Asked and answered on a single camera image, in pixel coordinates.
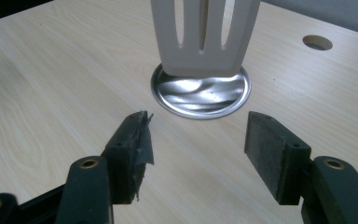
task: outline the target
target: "wooden table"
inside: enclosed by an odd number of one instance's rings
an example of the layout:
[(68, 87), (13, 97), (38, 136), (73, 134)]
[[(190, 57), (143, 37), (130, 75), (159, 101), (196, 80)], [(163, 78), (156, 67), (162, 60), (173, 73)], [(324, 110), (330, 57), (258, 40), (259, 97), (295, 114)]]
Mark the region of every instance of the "wooden table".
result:
[[(333, 42), (305, 46), (305, 35)], [(243, 153), (250, 110), (271, 115), (358, 171), (358, 33), (262, 3), (243, 62), (252, 92), (221, 119), (177, 117), (155, 101), (150, 2), (56, 0), (0, 20), (0, 192), (24, 203), (100, 155), (121, 121), (154, 113), (155, 162), (140, 202), (116, 223), (302, 223), (279, 206)]]

